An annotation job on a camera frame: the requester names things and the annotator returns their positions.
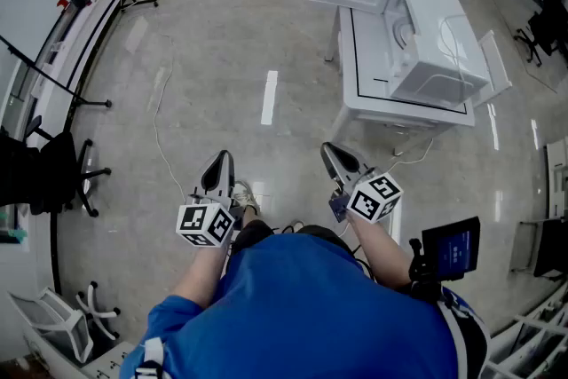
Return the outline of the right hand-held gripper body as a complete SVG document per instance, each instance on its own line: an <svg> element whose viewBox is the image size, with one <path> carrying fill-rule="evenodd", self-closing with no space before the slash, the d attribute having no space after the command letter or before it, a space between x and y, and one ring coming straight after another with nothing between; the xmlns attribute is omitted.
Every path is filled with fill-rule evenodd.
<svg viewBox="0 0 568 379"><path fill-rule="evenodd" d="M394 210L402 195L403 189L389 173L372 170L353 185L333 193L328 204L338 222L350 214L376 223Z"/></svg>

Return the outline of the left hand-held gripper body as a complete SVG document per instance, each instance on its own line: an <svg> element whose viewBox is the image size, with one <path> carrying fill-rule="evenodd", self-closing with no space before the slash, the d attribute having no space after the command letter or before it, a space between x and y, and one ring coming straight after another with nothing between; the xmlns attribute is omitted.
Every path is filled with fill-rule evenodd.
<svg viewBox="0 0 568 379"><path fill-rule="evenodd" d="M195 188L178 209L176 234L197 248L220 248L242 228L242 213L231 187L228 192Z"/></svg>

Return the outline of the white microwave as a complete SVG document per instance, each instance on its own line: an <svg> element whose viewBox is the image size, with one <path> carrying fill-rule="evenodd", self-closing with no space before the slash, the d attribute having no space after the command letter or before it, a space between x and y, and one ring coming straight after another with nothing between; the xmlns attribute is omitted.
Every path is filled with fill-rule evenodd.
<svg viewBox="0 0 568 379"><path fill-rule="evenodd" d="M451 109L488 84L483 52L459 0L308 0L373 13L384 20L390 95ZM402 50L392 25L409 18L415 34Z"/></svg>

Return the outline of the person's right forearm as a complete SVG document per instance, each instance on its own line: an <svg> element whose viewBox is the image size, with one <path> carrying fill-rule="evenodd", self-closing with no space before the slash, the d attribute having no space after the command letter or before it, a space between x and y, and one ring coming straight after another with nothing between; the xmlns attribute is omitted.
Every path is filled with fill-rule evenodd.
<svg viewBox="0 0 568 379"><path fill-rule="evenodd" d="M359 239L378 283L396 290L409 285L411 259L384 228L380 224L370 224L351 213L348 214L347 219Z"/></svg>

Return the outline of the person's left forearm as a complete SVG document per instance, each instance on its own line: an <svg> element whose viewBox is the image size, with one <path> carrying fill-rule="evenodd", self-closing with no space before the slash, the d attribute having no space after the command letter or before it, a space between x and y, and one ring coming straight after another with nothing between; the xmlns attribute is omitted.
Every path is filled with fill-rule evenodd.
<svg viewBox="0 0 568 379"><path fill-rule="evenodd" d="M209 307L222 277L232 234L218 248L197 248L192 263L173 289L174 296L190 300L202 309Z"/></svg>

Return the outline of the glass microwave turntable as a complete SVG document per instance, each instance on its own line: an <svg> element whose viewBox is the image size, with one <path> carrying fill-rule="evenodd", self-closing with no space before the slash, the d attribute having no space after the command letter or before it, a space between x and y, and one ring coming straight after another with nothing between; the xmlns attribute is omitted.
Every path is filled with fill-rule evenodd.
<svg viewBox="0 0 568 379"><path fill-rule="evenodd" d="M409 18L398 18L392 25L392 33L398 47L404 50L414 37L414 23Z"/></svg>

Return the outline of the person's left white shoe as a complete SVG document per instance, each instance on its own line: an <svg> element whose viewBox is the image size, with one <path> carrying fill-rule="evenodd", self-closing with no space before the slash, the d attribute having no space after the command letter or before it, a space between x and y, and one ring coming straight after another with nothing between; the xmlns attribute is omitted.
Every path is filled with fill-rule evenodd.
<svg viewBox="0 0 568 379"><path fill-rule="evenodd" d="M260 208L256 202L255 196L250 186L245 181L235 181L233 198L243 209L250 207L254 210L256 215L259 214Z"/></svg>

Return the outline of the black shorts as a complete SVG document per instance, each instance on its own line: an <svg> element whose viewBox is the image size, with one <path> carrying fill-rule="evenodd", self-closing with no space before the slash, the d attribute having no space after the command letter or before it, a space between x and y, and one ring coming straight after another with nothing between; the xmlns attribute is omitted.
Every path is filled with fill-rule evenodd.
<svg viewBox="0 0 568 379"><path fill-rule="evenodd" d="M324 241L327 241L345 250L352 257L354 253L348 245L332 230L319 225L305 225L297 233L308 234ZM265 240L273 235L272 228L260 219L255 219L240 231L232 244L231 253L238 254L243 249L251 248L258 242Z"/></svg>

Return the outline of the black tablet screen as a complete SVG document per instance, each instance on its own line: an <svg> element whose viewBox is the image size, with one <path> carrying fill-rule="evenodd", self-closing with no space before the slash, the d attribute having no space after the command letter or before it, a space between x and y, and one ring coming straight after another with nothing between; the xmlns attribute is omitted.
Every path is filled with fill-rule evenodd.
<svg viewBox="0 0 568 379"><path fill-rule="evenodd" d="M440 281L460 280L477 269L480 220L471 217L422 232L422 246Z"/></svg>

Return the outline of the white table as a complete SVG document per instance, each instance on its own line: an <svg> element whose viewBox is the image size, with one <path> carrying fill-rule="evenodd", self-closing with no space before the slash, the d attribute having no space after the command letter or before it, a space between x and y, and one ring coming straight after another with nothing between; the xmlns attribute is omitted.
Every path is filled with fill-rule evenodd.
<svg viewBox="0 0 568 379"><path fill-rule="evenodd" d="M327 141L342 141L354 121L399 126L411 131L411 136L393 149L392 154L400 157L453 127L474 126L470 101L444 109L390 95L389 42L384 26L384 20L373 13L342 6L336 9L325 61L341 58L343 103Z"/></svg>

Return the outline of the blue shirt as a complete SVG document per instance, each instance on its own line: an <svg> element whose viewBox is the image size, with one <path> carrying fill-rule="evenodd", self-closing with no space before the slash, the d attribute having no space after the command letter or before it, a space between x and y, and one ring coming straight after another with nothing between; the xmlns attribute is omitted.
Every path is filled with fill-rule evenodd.
<svg viewBox="0 0 568 379"><path fill-rule="evenodd" d="M149 313L171 379L457 379L440 312L371 281L342 248L275 234L236 254L210 306Z"/></svg>

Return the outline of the black office chair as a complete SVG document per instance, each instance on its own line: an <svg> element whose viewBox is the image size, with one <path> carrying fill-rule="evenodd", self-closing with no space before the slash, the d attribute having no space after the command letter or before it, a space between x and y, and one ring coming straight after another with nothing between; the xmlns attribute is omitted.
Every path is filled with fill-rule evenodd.
<svg viewBox="0 0 568 379"><path fill-rule="evenodd" d="M528 20L530 38L522 28L513 36L515 41L525 43L530 51L528 63L536 60L535 65L540 67L542 61L537 48L551 56L558 51L566 60L568 67L568 10L564 0L539 0L541 10Z"/></svg>
<svg viewBox="0 0 568 379"><path fill-rule="evenodd" d="M97 217L99 212L89 204L83 183L109 176L112 170L84 172L84 159L93 141L85 139L77 151L70 131L52 136L42 129L42 121L40 115L34 118L25 134L45 138L42 148L27 146L0 131L0 207L27 204L37 216L71 209L73 199L79 197L88 215Z"/></svg>

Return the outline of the white slatted chair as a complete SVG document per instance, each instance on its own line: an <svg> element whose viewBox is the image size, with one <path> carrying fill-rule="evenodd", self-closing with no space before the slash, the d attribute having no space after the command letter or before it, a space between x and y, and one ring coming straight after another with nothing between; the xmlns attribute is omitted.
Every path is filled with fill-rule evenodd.
<svg viewBox="0 0 568 379"><path fill-rule="evenodd" d="M485 58L489 83L471 97L472 106L474 108L490 102L512 86L495 41L494 32L489 30L478 41L478 44Z"/></svg>

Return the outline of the white mesh office chair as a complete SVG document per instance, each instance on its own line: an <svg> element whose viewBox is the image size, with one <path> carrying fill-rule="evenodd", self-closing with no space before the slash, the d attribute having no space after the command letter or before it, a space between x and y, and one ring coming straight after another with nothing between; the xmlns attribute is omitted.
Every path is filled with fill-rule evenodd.
<svg viewBox="0 0 568 379"><path fill-rule="evenodd" d="M71 358L79 364L85 364L94 348L90 333L91 324L94 324L110 341L119 338L119 334L108 329L103 320L115 319L122 311L118 307L110 311L97 308L98 286L93 280L86 292L80 291L75 295L77 308L50 288L45 288L35 298L17 296L11 292L8 292L7 296L32 329L47 337L63 351L68 351Z"/></svg>

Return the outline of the white metal shelf rack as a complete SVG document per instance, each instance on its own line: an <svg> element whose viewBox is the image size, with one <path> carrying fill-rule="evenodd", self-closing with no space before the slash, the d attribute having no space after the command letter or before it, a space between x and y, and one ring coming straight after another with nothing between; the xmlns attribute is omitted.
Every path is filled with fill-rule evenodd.
<svg viewBox="0 0 568 379"><path fill-rule="evenodd" d="M568 379L568 282L491 340L480 379Z"/></svg>

